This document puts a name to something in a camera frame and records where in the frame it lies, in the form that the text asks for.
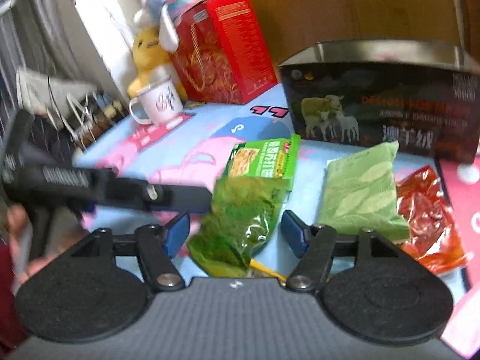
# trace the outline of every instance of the red box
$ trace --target red box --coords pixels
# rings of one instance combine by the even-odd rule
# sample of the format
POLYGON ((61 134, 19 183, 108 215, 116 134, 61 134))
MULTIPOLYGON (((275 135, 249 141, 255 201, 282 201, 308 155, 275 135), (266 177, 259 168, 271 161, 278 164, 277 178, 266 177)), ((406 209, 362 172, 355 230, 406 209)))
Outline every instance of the red box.
POLYGON ((177 26, 171 55, 190 100, 246 104, 277 84, 249 0, 206 0, 177 26))

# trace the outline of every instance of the open box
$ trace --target open box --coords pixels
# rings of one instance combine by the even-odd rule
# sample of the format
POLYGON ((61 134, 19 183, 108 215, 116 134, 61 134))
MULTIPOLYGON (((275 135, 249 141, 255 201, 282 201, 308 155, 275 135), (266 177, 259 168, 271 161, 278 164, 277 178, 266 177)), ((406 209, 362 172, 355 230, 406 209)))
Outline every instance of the open box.
POLYGON ((280 64, 295 132, 472 163, 480 137, 480 67, 439 41, 317 43, 280 64))

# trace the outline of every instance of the yellow plush toy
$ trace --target yellow plush toy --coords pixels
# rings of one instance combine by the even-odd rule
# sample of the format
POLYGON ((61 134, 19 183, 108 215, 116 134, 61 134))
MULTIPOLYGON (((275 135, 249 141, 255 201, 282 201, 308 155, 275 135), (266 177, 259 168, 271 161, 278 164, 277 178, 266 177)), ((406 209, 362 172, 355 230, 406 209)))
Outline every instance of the yellow plush toy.
POLYGON ((171 77, 180 98, 187 100, 187 93, 173 67, 169 54, 158 44, 158 28, 149 28, 140 32, 133 42, 131 51, 138 70, 138 77, 128 87, 129 97, 134 98, 136 93, 148 84, 171 77))

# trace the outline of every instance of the black circular disc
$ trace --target black circular disc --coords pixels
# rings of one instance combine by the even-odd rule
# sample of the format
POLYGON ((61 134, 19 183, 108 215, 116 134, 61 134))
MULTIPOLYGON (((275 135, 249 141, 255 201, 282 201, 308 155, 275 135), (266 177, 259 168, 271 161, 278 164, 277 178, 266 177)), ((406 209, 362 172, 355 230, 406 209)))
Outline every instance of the black circular disc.
POLYGON ((383 344, 413 344, 442 332, 453 309, 443 282, 426 269, 367 263, 325 284, 321 300, 342 328, 383 344))
POLYGON ((58 342, 99 339, 129 326, 145 308, 146 288, 135 275, 79 259, 46 267, 20 287, 15 309, 34 335, 58 342))

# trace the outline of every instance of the mug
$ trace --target mug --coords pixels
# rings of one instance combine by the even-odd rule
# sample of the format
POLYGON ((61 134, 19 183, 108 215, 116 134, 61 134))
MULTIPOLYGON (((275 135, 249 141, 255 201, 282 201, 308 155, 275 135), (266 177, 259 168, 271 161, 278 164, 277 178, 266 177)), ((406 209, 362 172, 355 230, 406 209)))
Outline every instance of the mug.
POLYGON ((180 97, 175 90, 173 81, 169 77, 166 81, 156 84, 148 84, 137 92, 137 97, 129 104, 131 117, 139 124, 160 124, 164 123, 183 111, 180 97), (135 115, 133 106, 137 103, 145 110, 147 118, 140 118, 135 115))

